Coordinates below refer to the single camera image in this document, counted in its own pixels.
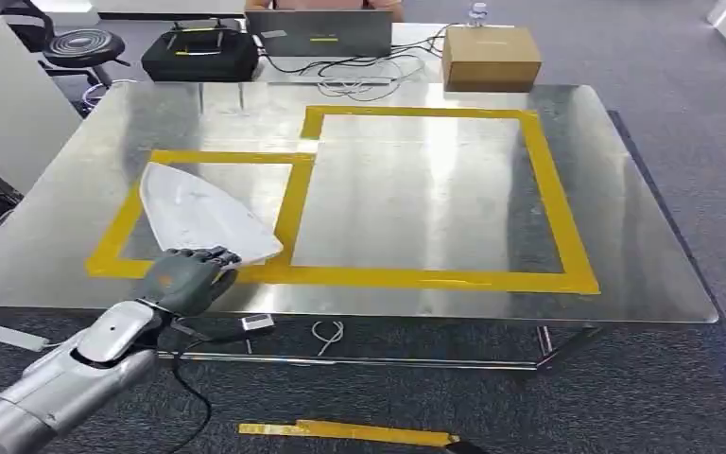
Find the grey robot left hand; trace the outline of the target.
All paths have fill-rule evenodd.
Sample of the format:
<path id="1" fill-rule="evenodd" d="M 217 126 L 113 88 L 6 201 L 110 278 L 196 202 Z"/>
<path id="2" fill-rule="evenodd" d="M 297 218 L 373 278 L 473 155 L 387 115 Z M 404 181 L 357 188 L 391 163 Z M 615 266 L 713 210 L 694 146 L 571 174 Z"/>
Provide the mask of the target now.
<path id="1" fill-rule="evenodd" d="M 136 300 L 183 317 L 205 312 L 235 282 L 241 257 L 224 247 L 169 249 L 132 293 Z"/>

